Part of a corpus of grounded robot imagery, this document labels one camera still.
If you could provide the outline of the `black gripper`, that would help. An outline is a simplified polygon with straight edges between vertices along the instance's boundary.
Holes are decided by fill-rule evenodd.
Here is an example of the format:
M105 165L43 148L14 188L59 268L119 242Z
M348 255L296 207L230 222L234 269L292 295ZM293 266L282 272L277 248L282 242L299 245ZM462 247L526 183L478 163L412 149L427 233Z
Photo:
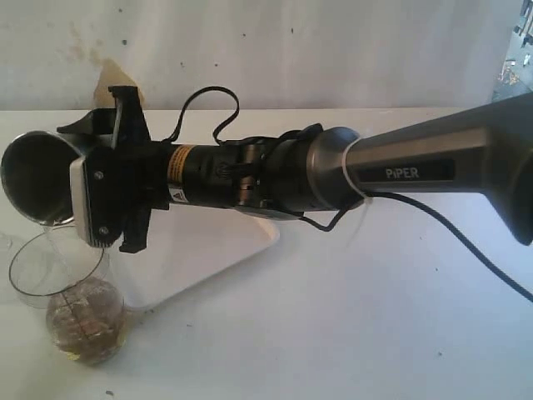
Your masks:
M152 140L138 89L111 86L115 108L96 108L75 122L57 128L56 137L73 148L110 147L97 212L98 228L107 228L119 251L139 253L147 248L152 211L167 211L167 146Z

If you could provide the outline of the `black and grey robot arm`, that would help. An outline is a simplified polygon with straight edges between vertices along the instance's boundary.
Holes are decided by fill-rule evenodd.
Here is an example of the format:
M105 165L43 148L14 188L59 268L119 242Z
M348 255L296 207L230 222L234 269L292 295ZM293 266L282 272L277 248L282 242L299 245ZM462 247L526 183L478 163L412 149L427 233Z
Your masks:
M374 137L313 124L279 137L181 144L151 139L137 95L60 127L89 151L72 162L72 215L95 247L147 245L152 210L171 204L263 218L345 213L392 193L481 193L514 238L532 241L532 96L523 94Z

